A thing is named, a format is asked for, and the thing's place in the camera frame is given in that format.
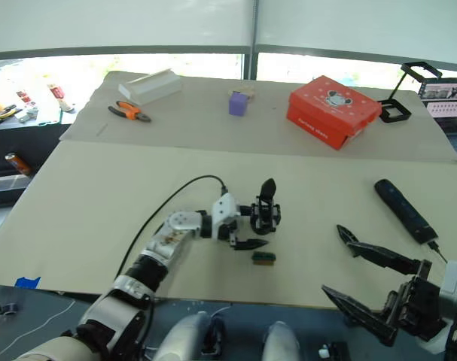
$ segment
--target gray floor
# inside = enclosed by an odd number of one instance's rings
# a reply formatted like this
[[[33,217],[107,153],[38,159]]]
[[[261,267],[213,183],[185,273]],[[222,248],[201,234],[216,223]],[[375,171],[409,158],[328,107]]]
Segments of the gray floor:
[[[14,316],[0,316],[0,351],[17,336],[40,326],[47,318],[62,311],[71,303],[71,299],[63,296],[12,287],[0,287],[0,299],[3,302],[16,302],[20,306],[20,311]],[[157,305],[147,345],[156,347],[183,316],[198,311],[207,311],[211,314],[226,306],[228,304],[216,302],[163,300]],[[0,360],[13,359],[67,329],[74,329],[87,307],[87,303],[76,301],[69,311],[52,320],[44,328],[21,338],[0,356]],[[305,360],[317,360],[317,350],[327,341],[347,341],[353,361],[443,359],[441,355],[432,356],[418,348],[415,340],[404,332],[399,332],[394,347],[384,347],[364,329],[348,329],[338,311],[235,304],[220,314],[227,327],[227,342],[222,357],[225,360],[260,359],[264,333],[267,327],[277,320],[285,321],[294,329]]]

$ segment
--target white table surface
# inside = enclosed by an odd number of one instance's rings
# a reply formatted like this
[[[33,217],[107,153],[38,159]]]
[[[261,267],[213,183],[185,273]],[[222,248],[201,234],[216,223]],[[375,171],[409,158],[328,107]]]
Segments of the white table surface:
[[[352,258],[336,224],[360,241],[444,264],[418,245],[382,203],[373,184],[394,182],[436,229],[448,259],[457,259],[457,165],[188,150],[63,141],[0,228],[0,284],[41,277],[38,288],[101,293],[110,285],[145,219],[185,181],[217,174],[243,204],[269,177],[277,183],[282,221],[260,250],[273,267],[253,265],[250,251],[210,239],[189,241],[158,296],[329,307],[327,284],[372,308],[406,277]],[[128,265],[171,212],[211,209],[218,182],[202,180],[170,202],[145,230]],[[252,237],[249,228],[241,237]]]
[[[301,84],[252,80],[183,77],[183,90],[142,107],[152,123],[129,121],[107,109],[126,100],[119,83],[142,74],[113,71],[92,95],[62,140],[186,147],[241,153],[265,153],[339,158],[456,162],[457,153],[414,92],[396,94],[412,117],[385,124],[380,119],[365,132],[334,150],[286,119],[288,97]],[[228,114],[230,89],[242,84],[255,88],[254,101],[244,117]],[[390,90],[356,88],[375,99]]]

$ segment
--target black remote control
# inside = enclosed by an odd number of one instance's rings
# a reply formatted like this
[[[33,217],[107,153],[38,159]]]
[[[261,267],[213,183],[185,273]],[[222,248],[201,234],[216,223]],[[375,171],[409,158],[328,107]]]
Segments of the black remote control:
[[[391,181],[381,179],[373,187],[416,241],[424,244],[437,238],[437,233],[429,226],[427,220],[405,199]]]

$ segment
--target orange-handled pliers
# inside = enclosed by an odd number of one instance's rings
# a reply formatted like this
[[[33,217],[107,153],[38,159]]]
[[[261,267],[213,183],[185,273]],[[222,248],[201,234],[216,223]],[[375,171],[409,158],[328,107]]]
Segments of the orange-handled pliers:
[[[116,102],[116,105],[123,109],[116,109],[112,106],[109,106],[108,109],[120,117],[128,118],[131,120],[141,120],[142,122],[151,122],[151,118],[148,115],[143,114],[141,109],[137,108],[133,104],[118,101]]]

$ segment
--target red shoe box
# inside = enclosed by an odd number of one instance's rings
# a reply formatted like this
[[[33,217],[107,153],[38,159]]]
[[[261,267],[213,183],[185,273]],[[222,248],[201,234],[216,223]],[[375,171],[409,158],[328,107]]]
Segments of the red shoe box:
[[[287,118],[339,150],[381,113],[379,102],[321,76],[290,94]]]

